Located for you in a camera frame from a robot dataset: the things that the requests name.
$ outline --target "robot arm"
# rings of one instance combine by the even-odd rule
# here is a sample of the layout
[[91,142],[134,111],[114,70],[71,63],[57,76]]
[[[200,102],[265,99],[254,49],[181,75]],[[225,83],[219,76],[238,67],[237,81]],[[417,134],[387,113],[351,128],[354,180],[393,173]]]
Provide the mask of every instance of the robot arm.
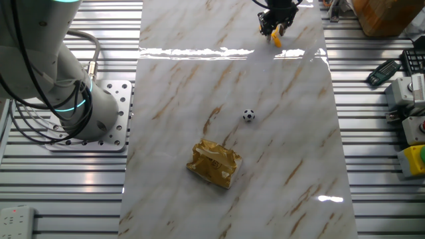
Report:
[[260,21],[260,33],[267,37],[270,41],[274,30],[278,29],[281,36],[285,30],[290,27],[294,21],[295,15],[298,12],[297,6],[302,0],[297,0],[297,3],[292,0],[266,0],[267,6],[252,0],[257,5],[266,8],[265,11],[258,13]]
[[[81,2],[0,1],[0,96],[50,110],[67,137],[95,141],[114,126],[118,104],[91,81],[95,72],[87,72],[63,43]],[[46,106],[24,101],[33,97]],[[49,139],[56,143],[67,137]]]

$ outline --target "blue light ring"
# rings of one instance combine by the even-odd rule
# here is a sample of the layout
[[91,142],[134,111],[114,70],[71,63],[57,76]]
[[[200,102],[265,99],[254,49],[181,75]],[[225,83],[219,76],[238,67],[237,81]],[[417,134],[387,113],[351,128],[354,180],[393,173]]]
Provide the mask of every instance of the blue light ring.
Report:
[[[92,89],[93,89],[93,82],[90,79],[90,92],[92,91]],[[86,100],[81,101],[81,103],[79,103],[77,105],[77,108],[80,107],[82,104],[84,104],[84,102],[86,102]],[[66,109],[66,110],[56,110],[56,112],[68,112],[68,111],[71,111],[71,110],[74,110],[74,107]]]

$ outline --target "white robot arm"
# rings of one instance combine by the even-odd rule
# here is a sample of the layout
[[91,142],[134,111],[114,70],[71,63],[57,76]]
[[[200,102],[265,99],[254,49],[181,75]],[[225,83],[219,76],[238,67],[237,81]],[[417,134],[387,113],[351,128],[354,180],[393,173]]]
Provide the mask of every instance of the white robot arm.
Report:
[[0,1],[0,97],[27,106],[24,99],[37,97],[70,135],[94,141],[115,124],[118,105],[93,81],[96,58],[90,77],[63,43],[81,2]]

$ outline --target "yellow object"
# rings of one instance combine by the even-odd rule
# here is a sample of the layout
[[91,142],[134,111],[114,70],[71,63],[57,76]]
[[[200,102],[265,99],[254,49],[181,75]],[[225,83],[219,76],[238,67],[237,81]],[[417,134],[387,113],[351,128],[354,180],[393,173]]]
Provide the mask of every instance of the yellow object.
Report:
[[404,156],[406,156],[409,165],[410,173],[412,176],[425,175],[425,163],[421,158],[421,150],[425,145],[412,146],[403,151]]
[[276,27],[276,29],[272,32],[272,38],[273,42],[277,47],[282,47],[282,44],[280,43],[280,40],[278,38],[278,32],[279,32],[280,24]]
[[233,150],[206,139],[195,144],[192,150],[193,161],[187,163],[186,167],[207,181],[230,188],[242,158]]

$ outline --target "yellow device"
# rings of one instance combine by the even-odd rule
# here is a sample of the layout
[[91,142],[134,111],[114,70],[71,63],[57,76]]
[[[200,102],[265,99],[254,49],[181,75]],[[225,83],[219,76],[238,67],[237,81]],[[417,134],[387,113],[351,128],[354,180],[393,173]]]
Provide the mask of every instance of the yellow device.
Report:
[[278,33],[280,34],[280,36],[284,35],[284,28],[282,27],[282,24],[278,24],[276,29],[272,32],[272,39],[273,39],[275,46],[282,47],[282,44],[281,44],[279,37],[278,37]]
[[425,145],[411,146],[397,157],[405,177],[425,175]]

